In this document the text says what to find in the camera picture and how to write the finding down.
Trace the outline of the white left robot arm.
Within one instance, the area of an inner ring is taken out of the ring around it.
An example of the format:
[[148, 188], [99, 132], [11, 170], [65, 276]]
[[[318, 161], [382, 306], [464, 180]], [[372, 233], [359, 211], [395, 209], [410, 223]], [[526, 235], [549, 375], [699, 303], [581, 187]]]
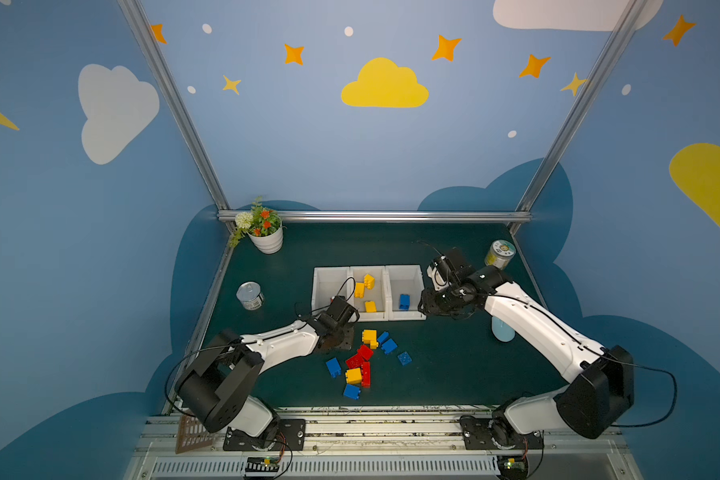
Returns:
[[192, 354], [178, 377], [175, 392], [182, 413], [195, 417], [209, 433], [230, 428], [234, 434], [272, 443], [278, 416], [252, 396], [265, 371], [320, 348], [341, 344], [360, 313], [344, 296], [326, 307], [278, 329], [239, 335], [225, 329]]

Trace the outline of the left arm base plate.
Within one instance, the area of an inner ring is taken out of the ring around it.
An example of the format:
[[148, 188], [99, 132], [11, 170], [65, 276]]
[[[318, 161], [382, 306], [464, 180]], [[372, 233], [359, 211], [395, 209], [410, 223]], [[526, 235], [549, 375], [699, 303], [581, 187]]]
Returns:
[[251, 436], [242, 430], [227, 428], [224, 451], [263, 451], [293, 450], [302, 451], [306, 437], [304, 419], [275, 418], [258, 436]]

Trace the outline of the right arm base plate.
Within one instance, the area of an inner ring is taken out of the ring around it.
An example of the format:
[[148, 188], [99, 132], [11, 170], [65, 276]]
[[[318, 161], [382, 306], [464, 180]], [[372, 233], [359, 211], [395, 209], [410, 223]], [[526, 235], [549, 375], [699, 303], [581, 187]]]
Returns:
[[458, 424], [467, 450], [541, 450], [540, 432], [519, 434], [502, 419], [463, 415]]

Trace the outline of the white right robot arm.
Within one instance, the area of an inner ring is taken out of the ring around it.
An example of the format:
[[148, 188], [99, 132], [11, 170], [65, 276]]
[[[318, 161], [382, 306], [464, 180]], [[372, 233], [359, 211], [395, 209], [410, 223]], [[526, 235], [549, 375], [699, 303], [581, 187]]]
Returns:
[[427, 268], [432, 285], [418, 309], [426, 316], [455, 316], [468, 307], [509, 325], [541, 353], [566, 381], [545, 394], [519, 397], [493, 412], [490, 437], [509, 449], [525, 435], [568, 429], [598, 438], [634, 404], [634, 365], [620, 346], [606, 348], [565, 324], [528, 295], [509, 274], [473, 267], [458, 248], [439, 254]]

